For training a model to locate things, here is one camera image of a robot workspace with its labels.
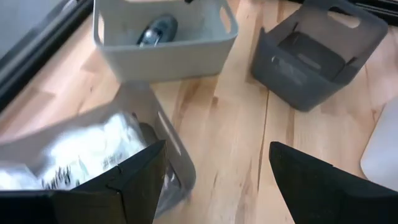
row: dark gray basket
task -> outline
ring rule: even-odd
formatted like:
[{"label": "dark gray basket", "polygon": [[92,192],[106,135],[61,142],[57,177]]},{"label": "dark gray basket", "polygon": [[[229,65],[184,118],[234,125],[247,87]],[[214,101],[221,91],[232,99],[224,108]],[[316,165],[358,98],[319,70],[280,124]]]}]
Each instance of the dark gray basket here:
[{"label": "dark gray basket", "polygon": [[[337,7],[359,19],[350,28],[328,15]],[[347,85],[387,34],[387,24],[344,0],[306,0],[268,33],[261,29],[252,74],[300,111]]]}]

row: wooden surface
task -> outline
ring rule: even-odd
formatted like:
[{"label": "wooden surface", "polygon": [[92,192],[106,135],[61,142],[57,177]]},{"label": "wooden surface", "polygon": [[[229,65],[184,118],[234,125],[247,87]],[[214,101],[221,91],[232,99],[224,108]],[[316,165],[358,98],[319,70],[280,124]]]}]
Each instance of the wooden surface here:
[{"label": "wooden surface", "polygon": [[[249,73],[261,26],[298,4],[229,0],[239,35],[220,75],[153,84],[197,169],[192,196],[155,223],[293,223],[268,161],[280,141],[364,177],[364,147],[386,102],[398,95],[398,30],[347,87],[309,113],[293,110]],[[0,117],[12,139],[109,102],[119,84],[91,39],[89,18]]]}]

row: wooden table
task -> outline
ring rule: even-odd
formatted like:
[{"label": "wooden table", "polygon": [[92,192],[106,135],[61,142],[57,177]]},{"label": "wooden table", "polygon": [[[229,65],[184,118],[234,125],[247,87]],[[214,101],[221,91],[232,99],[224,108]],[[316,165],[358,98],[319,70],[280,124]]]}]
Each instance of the wooden table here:
[{"label": "wooden table", "polygon": [[[220,75],[153,84],[197,169],[192,196],[155,223],[293,223],[268,161],[280,141],[364,177],[359,160],[386,102],[398,95],[398,29],[391,27],[347,87],[309,113],[256,82],[249,64],[259,29],[298,7],[229,0],[239,35]],[[119,88],[91,39],[91,18],[0,117],[12,139],[109,102]]]}]

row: white plastic basket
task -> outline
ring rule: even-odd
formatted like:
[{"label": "white plastic basket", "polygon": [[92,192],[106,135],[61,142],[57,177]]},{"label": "white plastic basket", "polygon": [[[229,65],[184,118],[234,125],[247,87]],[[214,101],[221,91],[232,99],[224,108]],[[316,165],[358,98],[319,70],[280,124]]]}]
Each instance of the white plastic basket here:
[{"label": "white plastic basket", "polygon": [[[224,8],[229,32],[220,17]],[[155,18],[171,14],[178,21],[173,42],[136,45]],[[103,39],[99,19],[103,18]],[[128,2],[95,0],[94,41],[120,82],[166,81],[216,75],[221,71],[238,34],[238,24],[226,0]]]}]

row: white container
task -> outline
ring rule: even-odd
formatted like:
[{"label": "white container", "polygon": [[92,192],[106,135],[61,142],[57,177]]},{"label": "white container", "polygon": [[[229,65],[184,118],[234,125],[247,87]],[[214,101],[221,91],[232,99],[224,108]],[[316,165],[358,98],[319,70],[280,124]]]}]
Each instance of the white container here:
[{"label": "white container", "polygon": [[[221,8],[230,28],[221,20]],[[155,47],[136,45],[148,24],[163,14],[178,21],[174,41]],[[103,40],[98,33],[100,17]],[[238,24],[225,0],[194,0],[191,4],[183,0],[95,0],[93,26],[95,44],[120,82],[216,75],[238,34]]]},{"label": "white container", "polygon": [[370,181],[398,191],[398,97],[385,105],[362,155],[361,167]]}]

